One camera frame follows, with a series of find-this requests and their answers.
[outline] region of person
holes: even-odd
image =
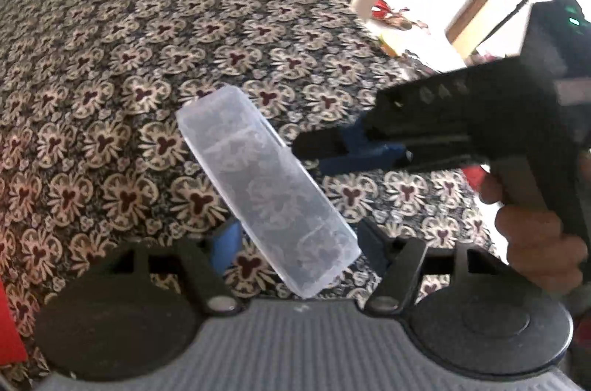
[[[581,156],[580,173],[591,182],[591,156]],[[481,186],[484,203],[503,201],[503,188],[487,175]],[[589,250],[578,236],[563,233],[562,223],[551,211],[534,211],[513,204],[496,215],[495,227],[507,239],[507,261],[531,282],[555,295],[566,295],[582,281],[578,265]]]

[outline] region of gray ribbed surface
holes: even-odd
[[[559,371],[510,383],[478,382],[432,363],[402,326],[351,301],[256,299],[211,319],[188,351],[151,375],[87,383],[52,375],[42,391],[575,391]]]

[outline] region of circular cover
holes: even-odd
[[[466,281],[430,294],[410,314],[420,344],[441,364],[500,377],[538,371],[565,352],[573,323],[562,304],[525,280]]]
[[[35,337],[62,372],[91,381],[146,374],[170,362],[196,334],[184,297],[149,278],[112,275],[73,283],[37,319]]]

